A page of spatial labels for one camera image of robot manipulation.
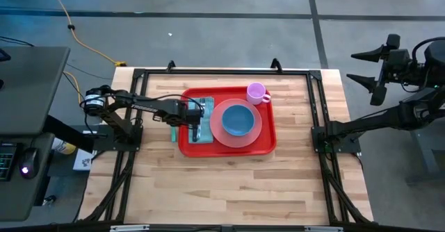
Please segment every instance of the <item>yellow cable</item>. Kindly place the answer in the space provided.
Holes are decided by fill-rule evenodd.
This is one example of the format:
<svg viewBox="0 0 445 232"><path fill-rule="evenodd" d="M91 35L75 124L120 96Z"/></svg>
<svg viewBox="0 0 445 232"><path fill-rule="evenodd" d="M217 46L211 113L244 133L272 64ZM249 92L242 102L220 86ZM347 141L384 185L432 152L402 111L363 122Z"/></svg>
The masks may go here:
<svg viewBox="0 0 445 232"><path fill-rule="evenodd" d="M61 1L61 0L57 0L57 1L59 2L60 6L62 6L63 11L64 11L65 14L67 15L68 23L69 23L70 25L73 25L72 22L71 22L71 17L70 17L70 15L68 14L68 11L67 11L67 9L65 8L65 6L63 5L62 1ZM88 45L82 43L82 42L77 38L76 33L74 32L74 29L71 28L70 30L71 30L71 33L72 33L73 38L74 38L74 39L76 40L76 42L78 42L81 46L83 46L83 47L89 49L90 51L93 51L93 52L95 52L95 53L97 53L97 54L103 56L104 58L106 58L107 60L109 60L110 62L112 62L115 66L126 66L126 63L125 63L125 62L115 61L115 60L111 59L109 56L103 54L102 52L100 52L100 51L98 51L98 50L96 50L96 49L93 49L93 48L89 47Z"/></svg>
<svg viewBox="0 0 445 232"><path fill-rule="evenodd" d="M77 83L76 77L69 72L63 72L63 73L65 75L71 76L71 78L74 80L74 84L76 85L76 88L77 88L77 99L79 100L79 104L80 104L81 103L81 93L80 93L81 89L79 88L79 84Z"/></svg>

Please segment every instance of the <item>computer mouse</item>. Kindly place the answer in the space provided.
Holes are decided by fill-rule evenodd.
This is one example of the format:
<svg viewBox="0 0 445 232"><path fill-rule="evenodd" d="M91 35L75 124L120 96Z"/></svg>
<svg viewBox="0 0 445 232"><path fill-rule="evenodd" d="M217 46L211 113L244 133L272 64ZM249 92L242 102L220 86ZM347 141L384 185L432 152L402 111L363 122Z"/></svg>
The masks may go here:
<svg viewBox="0 0 445 232"><path fill-rule="evenodd" d="M38 149L30 147L22 152L19 157L20 174L25 179L33 179L39 172Z"/></svg>

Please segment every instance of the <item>keyboard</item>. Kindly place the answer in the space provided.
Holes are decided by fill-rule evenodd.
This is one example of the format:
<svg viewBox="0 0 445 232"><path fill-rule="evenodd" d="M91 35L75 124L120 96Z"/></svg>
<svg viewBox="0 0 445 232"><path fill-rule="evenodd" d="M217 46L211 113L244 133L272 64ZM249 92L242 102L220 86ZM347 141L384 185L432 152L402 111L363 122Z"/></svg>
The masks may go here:
<svg viewBox="0 0 445 232"><path fill-rule="evenodd" d="M16 152L22 144L0 143L0 181L9 181L15 162Z"/></svg>

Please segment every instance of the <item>wooden tabletop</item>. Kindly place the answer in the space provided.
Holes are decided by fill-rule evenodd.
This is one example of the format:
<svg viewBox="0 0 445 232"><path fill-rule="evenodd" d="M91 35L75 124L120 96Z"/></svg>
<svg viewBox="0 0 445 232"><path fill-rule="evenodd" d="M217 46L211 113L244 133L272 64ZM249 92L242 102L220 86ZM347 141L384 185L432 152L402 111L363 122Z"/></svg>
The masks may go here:
<svg viewBox="0 0 445 232"><path fill-rule="evenodd" d="M117 68L112 88L129 90L133 70ZM326 69L322 75L331 120L348 121L339 71ZM126 223L328 224L320 165L309 132L313 124L304 76L150 75L146 95L159 97L181 94L188 88L241 86L254 81L262 82L272 95L277 134L274 152L186 158L171 143L170 127L153 122L152 114L144 113L143 142L133 168ZM106 152L92 164L79 219L91 214L110 188L115 157L115 152ZM338 157L344 190L363 215L372 219L359 162L350 154ZM333 199L340 217L335 194Z"/></svg>

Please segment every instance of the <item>pink plate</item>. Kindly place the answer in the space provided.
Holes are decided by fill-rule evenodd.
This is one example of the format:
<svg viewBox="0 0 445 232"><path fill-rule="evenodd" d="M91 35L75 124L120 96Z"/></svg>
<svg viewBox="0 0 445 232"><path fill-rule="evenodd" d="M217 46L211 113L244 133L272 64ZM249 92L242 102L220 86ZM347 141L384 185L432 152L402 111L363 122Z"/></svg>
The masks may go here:
<svg viewBox="0 0 445 232"><path fill-rule="evenodd" d="M244 136L238 137L230 135L223 127L221 117L224 111L235 104L245 106L252 111L255 117L255 124L253 129ZM241 148L253 143L261 132L262 121L259 111L251 103L242 99L228 99L218 104L214 109L210 117L210 129L213 136L223 145L231 148Z"/></svg>

